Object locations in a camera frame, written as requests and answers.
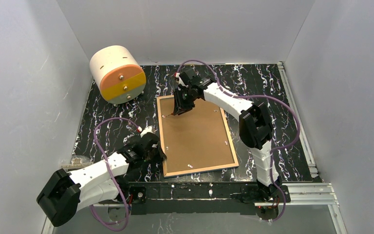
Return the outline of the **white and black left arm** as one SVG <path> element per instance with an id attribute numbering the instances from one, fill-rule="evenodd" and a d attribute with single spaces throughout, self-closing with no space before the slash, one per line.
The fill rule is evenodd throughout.
<path id="1" fill-rule="evenodd" d="M 125 180 L 117 177 L 137 172 L 148 160 L 165 159 L 160 147 L 160 138 L 152 132 L 114 152 L 101 160 L 79 170 L 55 171 L 37 196 L 37 203 L 55 226 L 66 224 L 77 211 L 105 200 L 135 196 L 129 192 Z"/>

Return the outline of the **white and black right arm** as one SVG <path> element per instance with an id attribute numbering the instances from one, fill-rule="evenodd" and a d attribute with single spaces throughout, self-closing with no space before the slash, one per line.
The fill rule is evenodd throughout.
<path id="1" fill-rule="evenodd" d="M 257 170 L 257 184 L 261 194 L 272 196 L 281 179 L 271 156 L 273 124 L 267 106 L 239 98 L 221 87 L 213 78 L 202 78 L 192 69 L 175 74 L 174 115 L 181 115 L 195 107 L 202 99 L 222 108 L 239 122 L 240 140 L 249 147 Z"/>

